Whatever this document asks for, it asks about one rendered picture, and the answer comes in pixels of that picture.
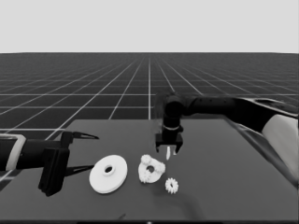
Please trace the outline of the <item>large thick white disc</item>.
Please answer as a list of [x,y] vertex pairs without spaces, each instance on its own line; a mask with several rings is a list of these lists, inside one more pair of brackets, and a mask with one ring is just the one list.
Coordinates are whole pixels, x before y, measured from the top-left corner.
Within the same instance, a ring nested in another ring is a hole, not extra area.
[[94,191],[108,194],[117,190],[128,174],[126,160],[120,155],[108,155],[91,169],[89,182]]

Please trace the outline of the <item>white round gear carrier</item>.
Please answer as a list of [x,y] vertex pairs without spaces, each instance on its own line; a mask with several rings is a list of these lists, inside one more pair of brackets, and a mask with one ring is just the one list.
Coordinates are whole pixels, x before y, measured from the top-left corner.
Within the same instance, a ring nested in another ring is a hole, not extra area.
[[150,176],[150,181],[148,183],[155,183],[157,182],[161,176],[163,174],[158,174],[155,172],[154,170],[154,164],[156,162],[161,162],[161,161],[157,161],[156,159],[152,158],[151,157],[151,163],[149,165],[144,165],[141,163],[141,159],[140,159],[140,163],[139,163],[139,166],[138,166],[138,175],[140,175],[142,172],[148,170],[151,172],[151,176]]

